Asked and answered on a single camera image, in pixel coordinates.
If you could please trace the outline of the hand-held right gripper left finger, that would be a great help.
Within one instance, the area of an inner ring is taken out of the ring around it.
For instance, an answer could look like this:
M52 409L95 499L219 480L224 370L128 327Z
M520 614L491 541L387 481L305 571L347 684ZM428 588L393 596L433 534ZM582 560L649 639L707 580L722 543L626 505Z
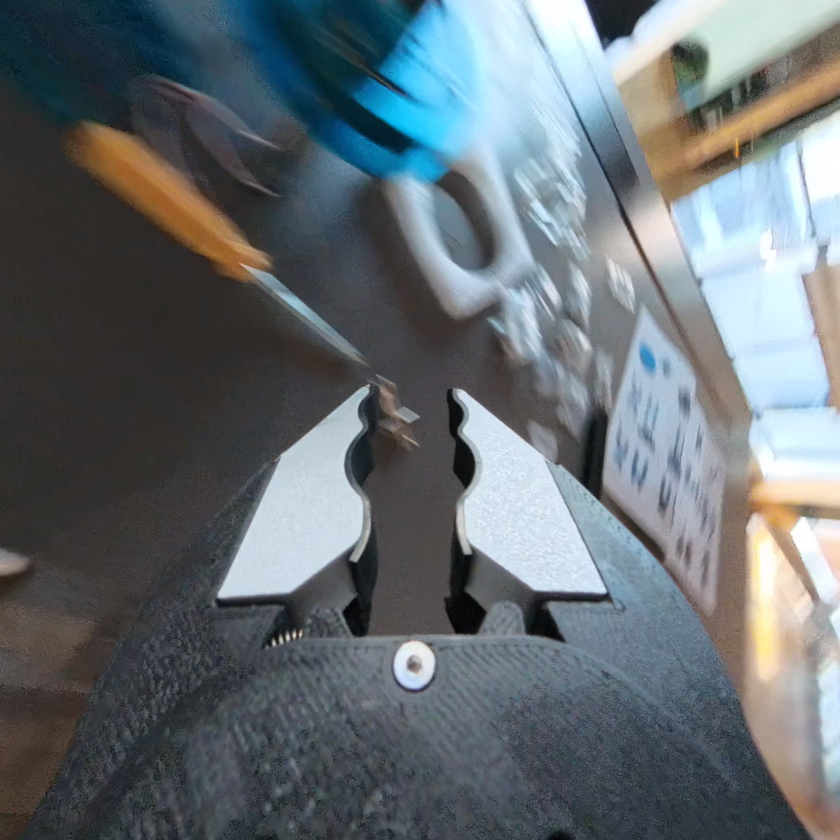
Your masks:
M249 515L219 601L370 601L377 391L352 393L278 458Z

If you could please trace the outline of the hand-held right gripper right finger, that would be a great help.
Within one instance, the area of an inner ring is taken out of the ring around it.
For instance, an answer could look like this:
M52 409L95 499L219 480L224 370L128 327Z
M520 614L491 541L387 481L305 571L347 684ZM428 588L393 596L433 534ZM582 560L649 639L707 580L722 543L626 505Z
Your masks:
M469 599L606 599L608 591L552 464L462 389L447 394L455 441L450 594Z

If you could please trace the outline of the small metal bracket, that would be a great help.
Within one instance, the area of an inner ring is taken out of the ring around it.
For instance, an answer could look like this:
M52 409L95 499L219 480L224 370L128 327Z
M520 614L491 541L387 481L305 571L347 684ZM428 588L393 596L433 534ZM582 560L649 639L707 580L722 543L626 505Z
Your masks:
M419 415L403 404L398 389L392 381L376 374L371 378L371 385L377 390L378 428L406 450L415 450L419 443L413 426L418 421Z

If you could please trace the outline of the yellow handle screwdriver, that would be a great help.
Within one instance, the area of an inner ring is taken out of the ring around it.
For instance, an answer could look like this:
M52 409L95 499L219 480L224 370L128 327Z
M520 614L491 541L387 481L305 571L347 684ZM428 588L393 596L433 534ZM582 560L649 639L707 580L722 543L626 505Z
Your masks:
M101 185L177 243L203 257L218 274L257 286L338 356L357 368L363 354L271 272L254 248L186 177L133 134L81 122L66 137L69 157Z

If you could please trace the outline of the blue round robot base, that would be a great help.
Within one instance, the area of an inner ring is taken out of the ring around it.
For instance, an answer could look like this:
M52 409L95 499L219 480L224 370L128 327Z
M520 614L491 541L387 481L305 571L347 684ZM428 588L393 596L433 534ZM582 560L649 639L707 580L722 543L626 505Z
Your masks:
M228 2L258 79L362 172L435 182L476 132L480 49L463 2Z

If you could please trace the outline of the dark grey desk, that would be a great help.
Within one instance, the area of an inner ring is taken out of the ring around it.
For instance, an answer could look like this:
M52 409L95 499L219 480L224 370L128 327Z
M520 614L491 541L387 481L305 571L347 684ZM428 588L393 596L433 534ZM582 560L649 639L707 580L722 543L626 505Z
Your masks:
M270 456L359 385L259 294L219 276L70 163L63 124L2 76L2 545L47 673L91 679L165 566ZM419 449L382 436L368 483L380 548L373 629L450 629L456 480L446 391L525 438L579 445L502 359L483 318L455 323L417 272L378 185L304 144L263 200L212 160L214 195L419 412Z

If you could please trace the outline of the printed instruction sheet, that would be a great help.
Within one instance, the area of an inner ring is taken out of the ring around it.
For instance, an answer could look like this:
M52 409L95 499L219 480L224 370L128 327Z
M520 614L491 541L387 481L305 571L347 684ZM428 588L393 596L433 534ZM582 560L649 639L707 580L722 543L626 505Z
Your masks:
M607 430L603 488L710 615L718 603L726 466L697 386L686 358L641 308Z

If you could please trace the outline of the pile of small screw bags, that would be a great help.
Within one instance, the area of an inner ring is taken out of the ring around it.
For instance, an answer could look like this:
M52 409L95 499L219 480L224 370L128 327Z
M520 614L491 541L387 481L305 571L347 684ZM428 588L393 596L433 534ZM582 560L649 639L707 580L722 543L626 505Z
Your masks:
M597 184L585 137L562 97L536 97L502 164L528 261L489 318L527 406L524 435L547 461L581 456L585 430L613 409L616 351L596 333L596 299L635 314L634 285L596 254Z

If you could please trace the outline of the dark metal tool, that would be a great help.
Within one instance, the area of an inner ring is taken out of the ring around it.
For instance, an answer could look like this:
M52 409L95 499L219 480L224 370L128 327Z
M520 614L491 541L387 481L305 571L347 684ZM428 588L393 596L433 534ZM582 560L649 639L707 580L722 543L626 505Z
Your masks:
M253 193L277 197L247 166L243 150L283 154L286 145L268 140L231 108L206 93L160 76L144 76L130 89L133 132L165 163L196 185L184 131L237 183Z

